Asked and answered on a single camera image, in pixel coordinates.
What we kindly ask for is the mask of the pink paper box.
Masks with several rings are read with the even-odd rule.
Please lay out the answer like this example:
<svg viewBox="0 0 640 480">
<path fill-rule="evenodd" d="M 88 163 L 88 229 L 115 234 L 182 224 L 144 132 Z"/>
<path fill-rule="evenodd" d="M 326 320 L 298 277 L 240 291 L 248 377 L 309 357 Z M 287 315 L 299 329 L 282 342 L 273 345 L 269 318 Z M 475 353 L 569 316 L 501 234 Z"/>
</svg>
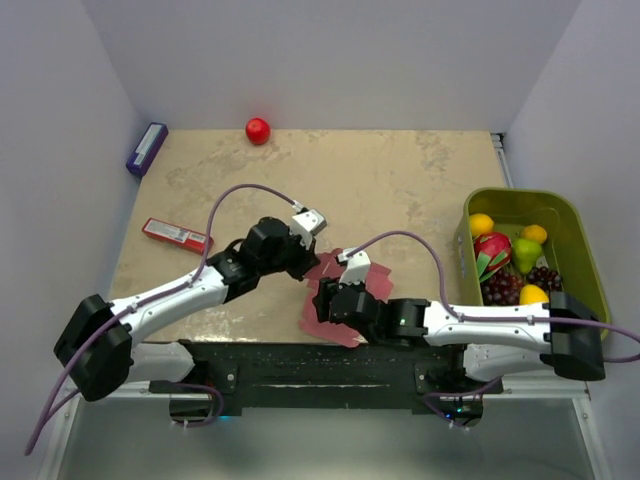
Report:
<svg viewBox="0 0 640 480">
<path fill-rule="evenodd" d="M 305 274 L 309 293 L 299 328 L 320 340 L 355 348 L 366 341 L 365 332 L 376 319 L 377 308 L 390 298 L 391 269 L 372 262 L 352 267 L 342 262 L 341 248 L 318 255 L 319 264 Z"/>
</svg>

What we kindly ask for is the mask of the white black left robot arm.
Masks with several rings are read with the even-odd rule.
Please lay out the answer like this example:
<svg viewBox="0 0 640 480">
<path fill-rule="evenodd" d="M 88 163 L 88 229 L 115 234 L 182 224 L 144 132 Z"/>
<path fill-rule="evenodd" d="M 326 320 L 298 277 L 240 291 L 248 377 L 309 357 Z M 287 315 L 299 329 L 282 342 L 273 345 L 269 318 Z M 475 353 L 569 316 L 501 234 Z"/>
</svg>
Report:
<svg viewBox="0 0 640 480">
<path fill-rule="evenodd" d="M 255 290 L 262 277 L 287 273 L 295 280 L 318 265 L 317 235 L 325 218 L 304 210 L 284 223 L 263 217 L 243 239 L 206 259 L 196 270 L 139 295 L 105 301 L 83 299 L 54 346 L 54 354 L 89 402 L 142 379 L 200 390 L 207 368 L 180 345 L 147 343 L 155 332 L 191 314 L 229 303 Z"/>
</svg>

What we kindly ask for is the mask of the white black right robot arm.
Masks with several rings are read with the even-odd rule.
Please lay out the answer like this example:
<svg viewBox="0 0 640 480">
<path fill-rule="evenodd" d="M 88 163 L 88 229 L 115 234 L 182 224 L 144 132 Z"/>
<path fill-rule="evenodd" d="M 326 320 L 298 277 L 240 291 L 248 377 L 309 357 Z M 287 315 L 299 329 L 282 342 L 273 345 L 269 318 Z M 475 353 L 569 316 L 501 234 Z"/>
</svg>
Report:
<svg viewBox="0 0 640 480">
<path fill-rule="evenodd" d="M 312 304 L 319 322 L 345 325 L 372 345 L 463 346 L 463 358 L 445 369 L 448 386 L 459 393 L 542 367 L 569 380 L 605 377 L 599 319 L 566 293 L 517 307 L 446 306 L 425 299 L 378 300 L 362 284 L 323 278 Z"/>
</svg>

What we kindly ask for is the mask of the red rectangular carton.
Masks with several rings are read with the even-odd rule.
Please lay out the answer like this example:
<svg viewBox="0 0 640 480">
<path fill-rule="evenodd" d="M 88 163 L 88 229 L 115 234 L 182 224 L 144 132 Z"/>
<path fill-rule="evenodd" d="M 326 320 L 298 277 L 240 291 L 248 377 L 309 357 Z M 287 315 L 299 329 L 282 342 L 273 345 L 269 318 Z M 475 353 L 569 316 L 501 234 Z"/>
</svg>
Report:
<svg viewBox="0 0 640 480">
<path fill-rule="evenodd" d="M 199 255 L 208 253 L 214 245 L 211 236 L 152 217 L 146 220 L 141 232 L 156 241 Z"/>
</svg>

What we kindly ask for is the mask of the red apple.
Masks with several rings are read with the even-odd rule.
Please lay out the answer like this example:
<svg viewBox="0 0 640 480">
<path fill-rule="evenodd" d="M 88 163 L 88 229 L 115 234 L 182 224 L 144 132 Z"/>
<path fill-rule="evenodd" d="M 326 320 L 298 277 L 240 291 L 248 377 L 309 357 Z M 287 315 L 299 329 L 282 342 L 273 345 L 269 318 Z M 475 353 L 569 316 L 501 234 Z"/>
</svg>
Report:
<svg viewBox="0 0 640 480">
<path fill-rule="evenodd" d="M 271 127 L 266 120 L 254 117 L 246 123 L 245 135 L 251 144 L 264 145 L 270 139 Z"/>
</svg>

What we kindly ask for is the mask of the yellow lemon upper left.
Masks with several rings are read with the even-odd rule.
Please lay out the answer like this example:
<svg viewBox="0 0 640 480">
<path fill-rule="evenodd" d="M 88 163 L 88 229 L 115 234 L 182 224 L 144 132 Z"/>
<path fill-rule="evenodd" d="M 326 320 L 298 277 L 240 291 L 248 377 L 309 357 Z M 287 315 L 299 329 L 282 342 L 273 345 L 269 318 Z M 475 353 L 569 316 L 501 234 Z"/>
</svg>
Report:
<svg viewBox="0 0 640 480">
<path fill-rule="evenodd" d="M 475 213 L 469 216 L 470 232 L 473 238 L 492 233 L 495 222 L 487 214 Z"/>
</svg>

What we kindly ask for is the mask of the red dragon fruit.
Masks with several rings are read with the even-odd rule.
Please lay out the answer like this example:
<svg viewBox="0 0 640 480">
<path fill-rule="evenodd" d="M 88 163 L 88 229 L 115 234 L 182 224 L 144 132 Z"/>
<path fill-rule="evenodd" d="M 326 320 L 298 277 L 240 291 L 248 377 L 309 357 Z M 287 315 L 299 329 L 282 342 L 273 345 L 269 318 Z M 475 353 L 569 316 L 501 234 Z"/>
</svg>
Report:
<svg viewBox="0 0 640 480">
<path fill-rule="evenodd" d="M 511 261 L 511 240 L 500 232 L 479 235 L 473 242 L 473 249 L 480 282 L 488 280 Z"/>
</svg>

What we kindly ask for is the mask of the dark purple grapes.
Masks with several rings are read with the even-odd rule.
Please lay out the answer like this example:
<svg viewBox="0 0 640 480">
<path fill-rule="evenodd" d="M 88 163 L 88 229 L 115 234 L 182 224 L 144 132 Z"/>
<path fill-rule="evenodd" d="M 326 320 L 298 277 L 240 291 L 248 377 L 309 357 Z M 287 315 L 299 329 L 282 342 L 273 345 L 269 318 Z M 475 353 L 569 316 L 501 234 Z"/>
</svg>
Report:
<svg viewBox="0 0 640 480">
<path fill-rule="evenodd" d="M 533 267 L 526 275 L 513 269 L 502 269 L 481 283 L 483 303 L 486 306 L 518 306 L 520 290 L 527 284 L 537 285 L 549 298 L 551 293 L 563 291 L 561 275 L 548 267 Z"/>
</svg>

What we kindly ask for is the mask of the purple rectangular carton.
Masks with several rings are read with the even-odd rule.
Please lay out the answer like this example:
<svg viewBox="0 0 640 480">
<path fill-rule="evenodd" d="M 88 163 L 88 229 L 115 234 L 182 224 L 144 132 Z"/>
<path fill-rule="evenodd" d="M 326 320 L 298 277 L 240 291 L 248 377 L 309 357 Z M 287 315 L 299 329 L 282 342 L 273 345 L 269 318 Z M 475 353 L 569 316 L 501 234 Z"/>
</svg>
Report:
<svg viewBox="0 0 640 480">
<path fill-rule="evenodd" d="M 126 161 L 127 170 L 137 178 L 143 178 L 156 158 L 169 134 L 163 123 L 152 122 L 138 141 L 137 146 Z"/>
</svg>

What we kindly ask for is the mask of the green pear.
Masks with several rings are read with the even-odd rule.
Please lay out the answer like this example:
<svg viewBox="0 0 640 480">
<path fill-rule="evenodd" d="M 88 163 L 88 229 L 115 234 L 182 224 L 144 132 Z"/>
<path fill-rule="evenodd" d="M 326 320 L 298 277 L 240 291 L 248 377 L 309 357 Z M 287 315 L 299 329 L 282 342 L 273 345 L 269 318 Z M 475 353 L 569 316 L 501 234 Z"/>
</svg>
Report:
<svg viewBox="0 0 640 480">
<path fill-rule="evenodd" d="M 542 245 L 536 241 L 516 238 L 512 242 L 512 262 L 523 275 L 531 271 L 542 254 Z"/>
</svg>

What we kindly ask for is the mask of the orange fruit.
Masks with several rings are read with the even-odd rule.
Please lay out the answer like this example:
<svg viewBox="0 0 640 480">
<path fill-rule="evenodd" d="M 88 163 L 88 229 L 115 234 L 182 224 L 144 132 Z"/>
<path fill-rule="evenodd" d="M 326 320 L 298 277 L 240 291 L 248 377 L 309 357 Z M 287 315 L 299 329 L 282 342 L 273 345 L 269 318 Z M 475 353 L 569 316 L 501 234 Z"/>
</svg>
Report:
<svg viewBox="0 0 640 480">
<path fill-rule="evenodd" d="M 547 231 L 540 225 L 532 224 L 526 226 L 521 232 L 520 237 L 529 241 L 543 245 L 548 238 Z"/>
</svg>

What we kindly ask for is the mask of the green plastic bin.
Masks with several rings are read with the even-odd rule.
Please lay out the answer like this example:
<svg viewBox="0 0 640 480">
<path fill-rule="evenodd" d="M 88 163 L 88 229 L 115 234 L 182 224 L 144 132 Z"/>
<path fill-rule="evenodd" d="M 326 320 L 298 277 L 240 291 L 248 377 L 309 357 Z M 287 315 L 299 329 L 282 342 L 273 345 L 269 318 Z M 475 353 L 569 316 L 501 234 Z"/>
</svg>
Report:
<svg viewBox="0 0 640 480">
<path fill-rule="evenodd" d="M 481 188 L 467 197 L 454 234 L 457 283 L 462 303 L 483 304 L 469 224 L 469 216 L 476 213 L 491 217 L 495 222 L 494 229 L 510 238 L 518 236 L 528 225 L 543 227 L 548 234 L 543 254 L 547 265 L 562 276 L 563 291 L 588 306 L 600 321 L 611 321 L 580 215 L 568 200 L 548 191 Z"/>
</svg>

